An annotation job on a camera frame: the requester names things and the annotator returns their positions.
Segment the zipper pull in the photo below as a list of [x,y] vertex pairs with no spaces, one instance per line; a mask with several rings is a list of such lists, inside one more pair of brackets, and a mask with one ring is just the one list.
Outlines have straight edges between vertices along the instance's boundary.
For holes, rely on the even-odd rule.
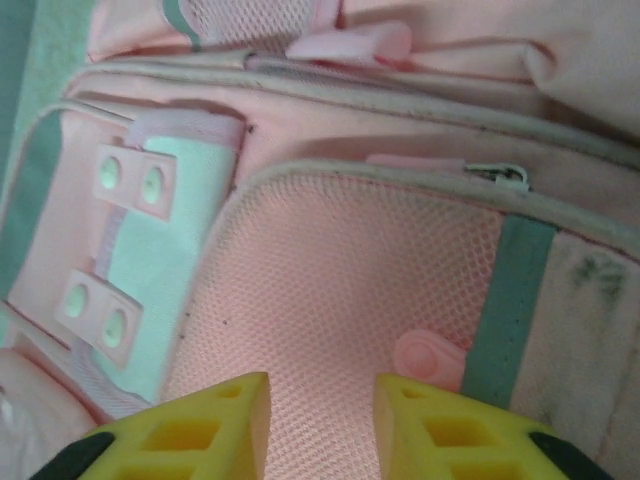
[[531,190],[529,174],[520,165],[512,163],[470,163],[464,169],[466,172],[491,180],[496,185],[513,188],[520,192]]

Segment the pink backpack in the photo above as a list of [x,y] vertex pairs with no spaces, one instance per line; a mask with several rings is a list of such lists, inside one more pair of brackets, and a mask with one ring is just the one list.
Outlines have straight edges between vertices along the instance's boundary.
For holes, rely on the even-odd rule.
[[[267,479],[378,478],[371,392],[388,371],[543,421],[616,478],[638,476],[628,91],[585,102],[579,65],[546,84],[427,71],[432,53],[455,63],[447,48],[379,55],[394,19],[373,0],[344,2],[346,26],[374,25],[343,58],[332,39],[358,33],[332,30],[335,2],[291,2],[286,22],[233,35],[212,18],[271,19],[267,2],[131,3],[98,2],[89,56],[114,58],[35,121],[0,210],[3,401],[25,419],[21,445],[49,432],[15,478],[95,424],[257,370],[271,377]],[[462,32],[473,17],[454,4],[438,18]],[[300,20],[313,11],[324,26]],[[302,45],[333,66],[188,53],[196,37]],[[465,55],[504,47],[509,63],[507,46]]]

